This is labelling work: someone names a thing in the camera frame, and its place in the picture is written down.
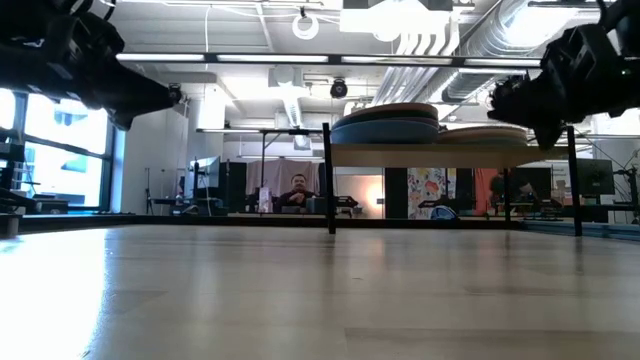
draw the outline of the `metal stand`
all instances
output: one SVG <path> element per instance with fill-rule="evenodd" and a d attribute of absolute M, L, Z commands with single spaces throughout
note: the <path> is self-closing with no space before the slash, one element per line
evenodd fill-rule
<path fill-rule="evenodd" d="M 506 222 L 511 221 L 511 192 L 509 184 L 509 169 L 502 170 L 504 178 L 504 220 Z"/>
<path fill-rule="evenodd" d="M 578 184 L 578 161 L 576 158 L 576 135 L 573 126 L 567 126 L 567 140 L 569 143 L 569 179 L 571 181 L 571 201 L 573 203 L 573 226 L 575 236 L 582 236 L 582 205 L 580 204 L 580 189 Z"/>
<path fill-rule="evenodd" d="M 329 124 L 322 124 L 322 136 L 324 141 L 324 168 L 327 183 L 327 226 L 329 234 L 336 233 L 336 199 L 333 195 L 333 161 L 331 159 L 331 131 Z"/>
<path fill-rule="evenodd" d="M 144 189 L 144 194 L 147 197 L 147 211 L 146 214 L 149 215 L 149 210 L 151 210 L 151 215 L 155 215 L 153 213 L 153 203 L 151 202 L 151 168 L 144 168 L 144 171 L 147 173 L 147 188 Z"/>
<path fill-rule="evenodd" d="M 267 133 L 263 132 L 262 133 L 262 169 L 260 170 L 260 188 L 262 189 L 262 187 L 264 186 L 264 154 L 267 151 L 267 146 L 266 146 L 266 142 L 267 142 Z"/>

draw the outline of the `wire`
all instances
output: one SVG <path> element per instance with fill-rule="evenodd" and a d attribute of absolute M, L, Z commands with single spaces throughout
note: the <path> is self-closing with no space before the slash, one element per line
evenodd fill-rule
<path fill-rule="evenodd" d="M 271 14 L 271 15 L 257 15 L 257 14 L 250 14 L 250 13 L 245 13 L 242 11 L 238 11 L 238 10 L 234 10 L 230 7 L 226 7 L 226 6 L 216 6 L 216 5 L 211 5 L 210 8 L 216 8 L 222 11 L 226 11 L 226 12 L 230 12 L 232 14 L 236 14 L 236 15 L 241 15 L 241 16 L 248 16 L 248 17 L 255 17 L 255 18 L 294 18 L 298 15 L 300 15 L 299 12 L 293 13 L 293 14 Z M 328 23 L 332 23 L 332 24 L 337 24 L 339 25 L 340 23 L 335 21 L 335 20 L 331 20 L 331 18 L 334 19 L 339 19 L 340 16 L 336 16 L 336 15 L 316 15 L 313 12 L 308 12 L 307 15 L 313 15 L 315 17 L 317 17 L 320 20 L 324 20 Z"/>
<path fill-rule="evenodd" d="M 238 11 L 238 10 L 234 10 L 231 9 L 229 7 L 225 7 L 225 6 L 215 6 L 212 5 L 212 8 L 216 8 L 216 9 L 220 9 L 222 11 L 226 11 L 226 12 L 230 12 L 232 14 L 236 14 L 236 15 L 241 15 L 241 16 L 248 16 L 248 17 L 256 17 L 256 18 L 287 18 L 287 17 L 296 17 L 298 15 L 300 15 L 299 13 L 295 13 L 295 14 L 273 14 L 273 15 L 257 15 L 257 14 L 249 14 L 249 13 L 245 13 L 242 11 Z"/>
<path fill-rule="evenodd" d="M 619 162 L 616 161 L 616 159 L 612 158 L 611 156 L 609 156 L 609 154 L 607 154 L 606 152 L 604 152 L 600 147 L 598 147 L 598 145 L 594 144 L 593 141 L 589 140 L 589 138 L 587 138 L 583 133 L 580 132 L 580 130 L 574 128 L 574 130 L 580 134 L 583 138 L 585 138 L 590 144 L 591 146 L 593 146 L 594 148 L 600 150 L 600 152 L 602 153 L 602 155 L 608 157 L 609 159 L 611 159 L 611 161 L 613 161 L 614 163 L 616 163 L 618 166 L 620 166 L 620 168 L 622 170 L 626 170 L 625 166 L 623 166 L 622 164 L 620 164 Z"/>
<path fill-rule="evenodd" d="M 319 20 L 326 21 L 326 22 L 331 23 L 331 24 L 340 25 L 340 22 L 339 22 L 339 21 L 329 20 L 329 19 L 327 19 L 326 17 L 323 17 L 323 16 L 316 16 L 316 17 L 317 17 Z"/>

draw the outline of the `poster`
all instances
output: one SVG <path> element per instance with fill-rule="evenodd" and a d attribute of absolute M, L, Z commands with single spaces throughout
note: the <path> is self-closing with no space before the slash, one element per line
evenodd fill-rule
<path fill-rule="evenodd" d="M 455 198 L 456 169 L 444 168 L 409 168 L 407 169 L 407 185 L 409 196 L 408 215 L 411 220 L 431 218 L 432 208 L 420 208 L 425 200 L 438 200 L 445 195 L 449 183 L 449 198 Z"/>

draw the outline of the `white wall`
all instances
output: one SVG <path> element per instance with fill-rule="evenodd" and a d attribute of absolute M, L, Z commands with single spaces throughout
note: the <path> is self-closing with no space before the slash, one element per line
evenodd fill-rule
<path fill-rule="evenodd" d="M 186 150 L 188 161 L 222 156 L 223 152 L 223 134 L 196 132 L 201 106 L 202 100 L 192 100 L 189 103 L 189 141 Z"/>
<path fill-rule="evenodd" d="M 150 171 L 152 197 L 175 196 L 177 169 L 186 166 L 187 139 L 188 120 L 172 109 L 139 116 L 129 132 L 118 133 L 112 211 L 145 214 L 145 168 Z M 160 206 L 154 206 L 154 211 L 159 214 Z"/>

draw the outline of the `black frame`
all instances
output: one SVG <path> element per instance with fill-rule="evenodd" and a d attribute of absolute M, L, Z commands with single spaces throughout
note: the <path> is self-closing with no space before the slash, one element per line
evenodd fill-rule
<path fill-rule="evenodd" d="M 574 204 L 575 214 L 574 214 L 574 235 L 582 236 L 582 212 L 580 205 L 580 189 L 578 184 L 578 175 L 577 175 L 577 160 L 576 160 L 576 140 L 575 140 L 575 130 L 573 126 L 567 126 L 567 139 L 568 139 L 568 147 L 567 152 L 569 155 L 569 176 L 571 181 L 571 197 L 572 202 Z M 322 135 L 324 140 L 324 153 L 325 153 L 325 176 L 327 182 L 327 228 L 329 230 L 329 234 L 336 233 L 336 219 L 335 219 L 335 195 L 333 193 L 333 159 L 331 157 L 331 130 L 329 128 L 328 123 L 322 124 Z M 510 169 L 504 169 L 504 187 L 505 189 L 509 189 L 509 171 Z M 510 199 L 509 191 L 506 190 L 504 194 L 504 212 L 505 212 L 505 221 L 493 222 L 495 223 L 495 227 L 503 230 L 513 230 L 514 223 L 511 221 L 511 199 Z M 388 220 L 385 219 L 382 221 L 382 227 L 389 227 L 388 224 L 392 222 L 399 223 L 397 220 Z M 471 221 L 471 223 L 475 224 L 464 224 L 464 221 L 457 221 L 454 223 L 439 223 L 434 222 L 429 225 L 422 225 L 420 227 L 424 228 L 469 228 L 469 229 L 481 229 L 487 228 L 487 224 L 483 224 L 483 221 Z"/>
<path fill-rule="evenodd" d="M 74 154 L 102 160 L 102 177 L 100 181 L 100 203 L 98 206 L 69 206 L 70 211 L 107 211 L 111 207 L 111 183 L 113 165 L 113 147 L 115 142 L 115 128 L 110 123 L 107 125 L 107 140 L 104 154 L 97 154 L 78 146 L 59 143 L 56 141 L 42 139 L 25 133 L 27 121 L 27 107 L 29 95 L 22 92 L 14 92 L 16 100 L 16 111 L 13 121 L 13 132 L 10 134 L 12 140 L 22 138 L 24 142 L 45 145 L 56 149 L 65 150 Z"/>

